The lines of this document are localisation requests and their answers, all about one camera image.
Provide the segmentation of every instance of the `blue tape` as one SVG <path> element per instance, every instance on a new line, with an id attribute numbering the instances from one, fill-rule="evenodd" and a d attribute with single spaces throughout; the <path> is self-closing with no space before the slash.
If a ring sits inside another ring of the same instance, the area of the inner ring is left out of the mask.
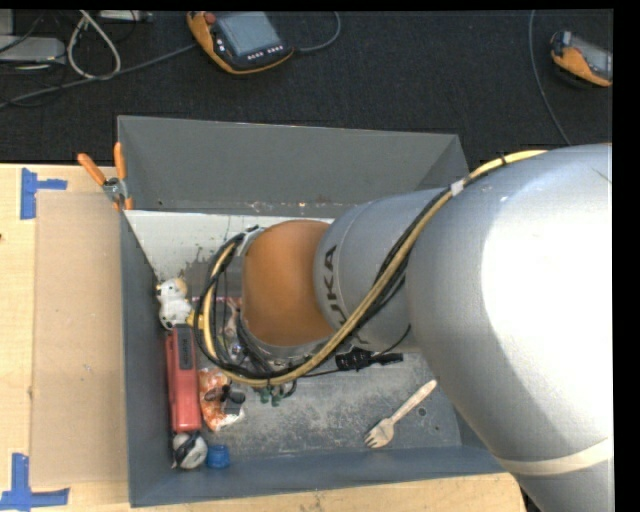
<path id="1" fill-rule="evenodd" d="M 32 507 L 55 507 L 67 504 L 69 489 L 51 492 L 31 492 L 29 487 L 29 457 L 21 453 L 11 456 L 11 490 L 0 496 L 0 510 L 30 512 Z"/>
<path id="2" fill-rule="evenodd" d="M 41 189 L 66 190 L 65 180 L 48 179 L 38 181 L 38 175 L 26 167 L 22 168 L 22 188 L 20 191 L 20 218 L 34 219 L 36 216 L 36 192 Z"/>

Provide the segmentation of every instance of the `yellow cable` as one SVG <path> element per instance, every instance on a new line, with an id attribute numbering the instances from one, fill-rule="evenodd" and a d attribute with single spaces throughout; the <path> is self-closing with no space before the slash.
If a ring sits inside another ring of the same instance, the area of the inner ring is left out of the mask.
<path id="1" fill-rule="evenodd" d="M 519 153 L 513 153 L 511 155 L 507 155 L 502 158 L 498 158 L 491 162 L 487 162 L 482 165 L 475 171 L 469 174 L 466 178 L 463 179 L 463 187 L 469 183 L 472 179 L 477 178 L 478 176 L 485 174 L 493 169 L 504 165 L 505 163 L 513 163 L 519 160 L 524 160 L 526 158 L 533 157 L 535 155 L 539 155 L 540 153 L 544 153 L 546 150 L 532 150 L 532 151 L 522 151 Z M 278 386 L 280 384 L 285 384 L 287 382 L 294 381 L 309 371 L 316 368 L 322 361 L 325 360 L 327 356 L 331 354 L 331 352 L 340 344 L 344 339 L 349 335 L 349 333 L 356 327 L 357 323 L 367 312 L 371 304 L 378 298 L 378 296 L 384 290 L 384 287 L 393 277 L 393 274 L 398 270 L 405 257 L 409 254 L 409 251 L 413 247 L 413 244 L 418 239 L 418 236 L 427 225 L 427 223 L 433 218 L 433 216 L 442 208 L 449 199 L 453 197 L 453 193 L 451 189 L 447 190 L 435 203 L 434 205 L 425 213 L 425 215 L 418 221 L 416 226 L 413 228 L 411 233 L 407 236 L 406 240 L 400 246 L 394 257 L 392 258 L 389 266 L 385 269 L 380 279 L 374 283 L 371 287 L 367 295 L 364 297 L 362 302 L 358 305 L 358 307 L 353 311 L 353 313 L 349 316 L 347 321 L 342 324 L 340 329 L 336 331 L 336 333 L 331 337 L 331 339 L 322 347 L 322 349 L 315 354 L 311 359 L 309 359 L 306 363 L 302 364 L 298 368 L 292 370 L 291 372 L 281 375 L 279 377 L 274 377 L 272 379 L 252 379 L 249 377 L 244 377 L 242 375 L 238 375 L 229 370 L 222 370 L 222 372 L 229 377 L 231 380 L 235 382 L 240 382 L 243 384 L 247 384 L 254 388 L 263 388 L 269 385 Z M 219 257 L 218 262 L 214 266 L 214 269 L 211 273 L 213 276 L 218 268 L 220 267 L 220 262 L 224 261 L 224 258 L 233 250 L 233 246 L 227 248 L 226 251 Z M 211 307 L 211 296 L 213 294 L 213 288 L 209 289 L 208 293 L 205 296 L 203 311 L 205 314 L 203 315 L 204 320 L 204 337 L 207 345 L 207 349 L 215 355 L 215 350 L 213 349 L 213 340 L 211 338 L 210 332 L 210 323 L 209 323 L 209 315 L 207 312 Z"/>

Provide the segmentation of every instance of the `cardboard sheet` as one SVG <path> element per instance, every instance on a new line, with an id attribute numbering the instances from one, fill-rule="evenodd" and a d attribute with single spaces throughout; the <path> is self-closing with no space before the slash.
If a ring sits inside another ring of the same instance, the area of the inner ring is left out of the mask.
<path id="1" fill-rule="evenodd" d="M 66 485 L 69 480 L 73 478 L 70 475 L 70 471 L 74 474 L 79 474 L 82 478 L 87 478 L 90 472 L 86 472 L 84 468 L 91 467 L 91 472 L 97 472 L 99 478 L 115 478 L 117 471 L 109 471 L 110 463 L 108 463 L 109 455 L 105 456 L 108 448 L 100 446 L 92 446 L 92 449 L 88 449 L 86 453 L 77 449 L 77 445 L 72 445 L 69 448 L 67 441 L 58 446 L 58 440 L 55 438 L 56 431 L 67 432 L 64 427 L 60 427 L 62 424 L 71 425 L 74 427 L 74 432 L 77 437 L 81 434 L 91 440 L 91 443 L 108 443 L 109 446 L 116 446 L 116 453 L 121 446 L 119 443 L 113 441 L 111 433 L 105 435 L 105 429 L 99 428 L 95 430 L 95 437 L 91 429 L 86 428 L 84 432 L 79 427 L 84 421 L 78 416 L 76 409 L 70 409 L 69 413 L 60 413 L 57 416 L 51 416 L 50 411 L 59 411 L 62 397 L 57 397 L 56 393 L 46 390 L 48 383 L 53 379 L 48 375 L 49 369 L 53 367 L 53 362 L 46 364 L 46 357 L 49 357 L 47 350 L 44 350 L 46 345 L 43 345 L 43 336 L 40 334 L 37 337 L 36 351 L 37 359 L 37 371 L 34 376 L 36 386 L 40 389 L 44 388 L 45 397 L 42 393 L 36 393 L 37 398 L 33 403 L 33 410 L 31 414 L 38 418 L 43 418 L 45 425 L 39 425 L 38 422 L 34 422 L 33 440 L 30 449 L 28 449 L 28 436 L 25 435 L 28 430 L 27 425 L 29 422 L 29 405 L 26 403 L 27 388 L 31 384 L 31 340 L 32 340 L 32 289 L 31 286 L 34 283 L 34 261 L 32 254 L 34 251 L 35 235 L 33 229 L 36 225 L 42 223 L 42 228 L 46 231 L 51 231 L 54 226 L 49 226 L 48 219 L 51 219 L 51 208 L 56 207 L 55 204 L 49 205 L 50 201 L 58 203 L 56 210 L 61 216 L 66 217 L 65 213 L 70 214 L 71 211 L 81 215 L 80 218 L 87 218 L 89 209 L 86 207 L 80 207 L 76 200 L 70 201 L 67 196 L 76 195 L 85 191 L 92 191 L 95 199 L 88 199 L 89 206 L 94 204 L 96 208 L 100 203 L 104 203 L 100 206 L 100 216 L 113 216 L 113 210 L 105 201 L 102 200 L 102 192 L 95 185 L 95 183 L 86 176 L 83 169 L 79 167 L 61 167 L 61 166 L 37 166 L 31 165 L 31 170 L 37 171 L 41 178 L 64 178 L 69 180 L 69 188 L 63 192 L 51 192 L 51 195 L 57 195 L 57 197 L 48 197 L 49 192 L 38 192 L 38 204 L 47 203 L 45 206 L 40 207 L 38 210 L 38 218 L 32 221 L 21 221 L 17 218 L 19 211 L 19 201 L 16 201 L 16 194 L 19 194 L 19 173 L 21 166 L 2 165 L 0 164 L 0 198 L 6 199 L 6 201 L 0 200 L 0 225 L 2 238 L 0 239 L 0 260 L 4 265 L 4 269 L 7 272 L 7 278 L 9 282 L 9 293 L 6 307 L 3 307 L 0 311 L 0 315 L 4 314 L 6 317 L 7 325 L 15 327 L 12 332 L 15 331 L 17 338 L 7 339 L 4 341 L 4 350 L 1 351 L 2 358 L 0 359 L 0 388 L 5 392 L 3 399 L 0 400 L 0 407 L 2 410 L 2 417 L 5 421 L 2 423 L 3 438 L 5 453 L 11 451 L 24 451 L 24 453 L 30 454 L 30 485 L 34 492 L 40 492 L 50 488 L 55 490 L 61 487 L 61 485 L 53 482 L 64 482 Z M 107 175 L 114 175 L 115 171 L 104 169 Z M 94 224 L 95 233 L 97 236 L 100 226 Z M 57 258 L 55 256 L 58 251 L 68 251 L 69 239 L 67 231 L 69 227 L 65 226 L 63 230 L 58 233 L 59 244 L 55 245 L 56 250 L 52 250 L 52 243 L 39 244 L 40 247 L 49 247 L 48 258 Z M 91 253 L 88 248 L 83 248 L 83 252 L 78 255 L 80 259 L 84 260 L 83 254 L 87 257 Z M 108 245 L 108 252 L 116 254 L 116 247 L 111 244 Z M 40 283 L 36 285 L 38 297 L 40 298 L 40 311 L 42 310 L 42 301 L 47 300 L 47 294 L 41 292 L 45 282 L 49 282 L 49 279 L 54 279 L 58 276 L 57 272 L 65 272 L 65 268 L 56 269 L 56 274 L 53 276 L 43 275 L 43 264 L 46 262 L 46 257 L 43 251 L 38 251 L 38 273 L 40 275 Z M 102 255 L 95 260 L 97 262 L 96 269 L 99 265 L 104 266 L 105 262 L 113 263 L 108 255 Z M 117 279 L 114 279 L 112 283 L 119 283 Z M 90 287 L 83 287 L 80 293 L 87 294 Z M 37 315 L 37 327 L 42 332 L 42 329 L 46 326 L 43 323 L 43 317 Z M 67 375 L 69 372 L 58 372 L 62 375 Z M 66 378 L 69 383 L 67 386 L 62 386 L 63 393 L 70 394 L 75 389 L 75 379 Z M 42 398 L 48 398 L 52 407 L 48 407 L 47 400 Z M 76 421 L 71 421 L 68 418 L 73 417 L 75 413 Z M 61 448 L 65 448 L 66 451 L 61 455 Z M 81 464 L 86 463 L 82 468 L 79 467 L 78 461 Z M 8 488 L 10 483 L 10 467 L 6 464 L 6 470 L 2 474 L 0 481 L 5 482 L 5 487 Z M 124 476 L 125 468 L 122 467 L 123 477 L 121 481 L 108 481 L 108 482 L 73 482 L 71 484 L 71 498 L 69 504 L 64 507 L 64 510 L 82 511 L 87 510 L 94 511 L 124 511 L 130 510 L 127 504 L 128 501 L 128 484 Z M 340 489 L 335 491 L 312 491 L 307 493 L 294 493 L 294 494 L 282 494 L 274 496 L 263 496 L 260 498 L 245 498 L 245 499 L 230 499 L 225 501 L 217 501 L 212 503 L 199 503 L 189 506 L 176 505 L 162 507 L 166 511 L 184 511 L 185 508 L 190 510 L 204 512 L 211 510 L 215 507 L 216 510 L 239 512 L 239 511 L 253 511 L 262 510 L 268 511 L 293 511 L 293 510 L 338 510 L 345 507 L 349 510 L 364 510 L 371 508 L 372 504 L 380 509 L 393 509 L 398 511 L 417 510 L 424 507 L 429 507 L 432 512 L 447 511 L 447 512 L 461 512 L 463 510 L 478 510 L 478 511 L 510 511 L 510 512 L 524 512 L 524 505 L 522 503 L 522 496 L 517 482 L 508 473 L 498 473 L 491 475 L 472 475 L 468 477 L 459 478 L 442 478 L 435 480 L 425 480 L 418 482 L 402 482 L 392 485 L 371 486 L 366 485 L 364 487 L 353 487 L 349 489 Z"/>
<path id="2" fill-rule="evenodd" d="M 36 233 L 30 483 L 126 481 L 118 214 L 39 192 Z"/>

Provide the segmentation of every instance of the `wooden table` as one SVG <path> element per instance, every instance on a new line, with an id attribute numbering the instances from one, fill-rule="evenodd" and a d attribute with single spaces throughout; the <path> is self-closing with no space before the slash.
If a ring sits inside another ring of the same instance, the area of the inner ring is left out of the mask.
<path id="1" fill-rule="evenodd" d="M 80 166 L 0 164 L 0 268 L 6 286 L 0 294 L 0 491 L 11 486 L 12 453 L 29 455 L 30 386 L 34 321 L 34 261 L 37 218 L 20 220 L 21 169 L 39 179 L 62 178 L 69 189 L 96 191 L 97 185 Z M 104 169 L 114 176 L 115 171 Z M 59 486 L 33 488 L 34 492 Z M 69 503 L 50 510 L 130 510 L 126 482 L 70 483 Z M 150 507 L 158 511 L 212 510 L 212 503 Z M 216 501 L 219 512 L 524 512 L 520 488 L 508 473 L 454 477 L 398 484 L 305 492 L 259 498 Z"/>

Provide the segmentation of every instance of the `blue bottle cap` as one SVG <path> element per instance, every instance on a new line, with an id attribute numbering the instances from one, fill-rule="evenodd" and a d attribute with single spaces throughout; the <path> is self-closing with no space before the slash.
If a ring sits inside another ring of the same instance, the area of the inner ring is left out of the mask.
<path id="1" fill-rule="evenodd" d="M 214 444 L 207 450 L 207 466 L 210 468 L 222 469 L 229 467 L 229 448 L 224 444 Z"/>

